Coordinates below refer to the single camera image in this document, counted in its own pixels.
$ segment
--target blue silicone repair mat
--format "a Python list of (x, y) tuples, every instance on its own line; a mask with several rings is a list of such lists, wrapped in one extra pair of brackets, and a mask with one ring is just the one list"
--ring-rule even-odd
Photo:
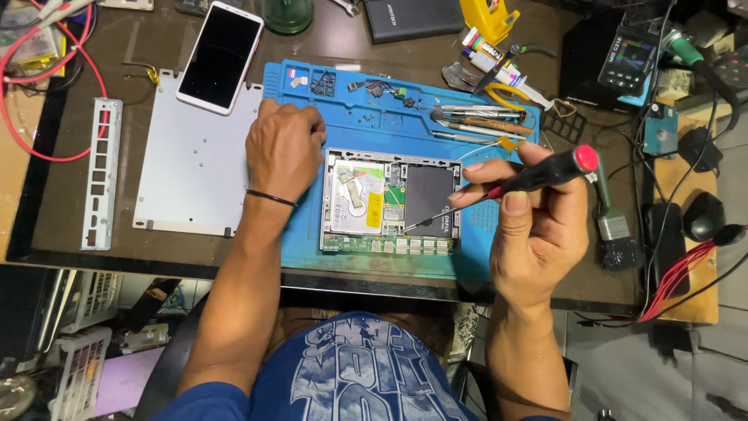
[[(324, 71), (331, 73), (336, 80), (332, 97), (320, 97), (310, 90), (312, 79), (318, 79)], [(307, 84), (293, 83), (294, 87), (294, 79), (301, 77), (307, 77)], [(431, 136), (432, 130), (470, 133), (442, 127), (431, 121), (429, 112), (432, 110), (431, 106), (440, 104), (484, 103), (480, 99), (470, 98), (469, 94), (457, 91), (386, 79), (394, 88), (408, 89), (407, 97), (412, 97), (420, 108), (415, 109), (405, 108), (401, 100), (395, 99), (389, 93), (374, 98), (364, 87), (353, 92), (346, 89), (350, 82), (376, 80), (382, 78), (285, 60), (282, 64), (268, 63), (265, 66), (264, 97), (275, 99), (280, 104), (293, 103), (299, 108), (317, 107), (327, 125), (328, 139), (324, 145), (326, 148), (447, 160), (456, 160), (477, 149), (478, 146), (469, 143)], [(525, 107), (530, 113), (526, 125), (537, 127), (538, 109), (532, 106)], [(528, 136), (528, 140), (537, 143), (538, 132)], [(470, 165), (497, 157), (519, 162), (516, 152), (510, 156), (500, 146), (482, 149), (480, 152), (467, 155), (462, 161), (465, 165)], [(461, 249), (459, 253), (447, 256), (323, 252), (319, 249), (321, 211), (322, 168), (319, 170), (319, 177), (302, 196), (298, 209), (283, 233), (283, 267), (475, 282), (489, 280), (488, 253), (498, 224), (498, 205), (493, 201), (486, 201), (462, 211)]]

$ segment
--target white smartphone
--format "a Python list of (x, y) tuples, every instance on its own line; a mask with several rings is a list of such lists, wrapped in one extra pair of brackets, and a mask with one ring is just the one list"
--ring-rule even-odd
[(177, 99), (216, 114), (231, 114), (264, 26), (258, 16), (214, 1), (192, 48)]

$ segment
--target black brush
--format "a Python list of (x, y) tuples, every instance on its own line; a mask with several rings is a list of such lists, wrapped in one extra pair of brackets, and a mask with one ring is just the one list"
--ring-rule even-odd
[(602, 157), (598, 159), (598, 169), (595, 172), (598, 175), (597, 188), (601, 203), (597, 216), (598, 228), (600, 229), (600, 244), (598, 246), (600, 265), (604, 270), (611, 272), (622, 272), (642, 267), (644, 265), (644, 254), (634, 239), (631, 238), (626, 216), (620, 209), (613, 206), (610, 200), (610, 191), (607, 188)]

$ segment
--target black mouse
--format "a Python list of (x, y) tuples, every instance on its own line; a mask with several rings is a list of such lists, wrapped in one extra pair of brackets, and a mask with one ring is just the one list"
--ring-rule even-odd
[(713, 194), (700, 193), (683, 215), (683, 231), (691, 240), (711, 240), (726, 224), (725, 208)]

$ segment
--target white basket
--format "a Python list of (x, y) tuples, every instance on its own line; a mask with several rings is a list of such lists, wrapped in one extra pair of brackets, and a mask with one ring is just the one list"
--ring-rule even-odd
[(111, 329), (96, 326), (55, 341), (64, 370), (57, 397), (49, 402), (51, 421), (85, 421), (94, 416), (110, 339)]
[(67, 323), (62, 333), (75, 333), (117, 314), (122, 275), (109, 272), (82, 272), (66, 309)]

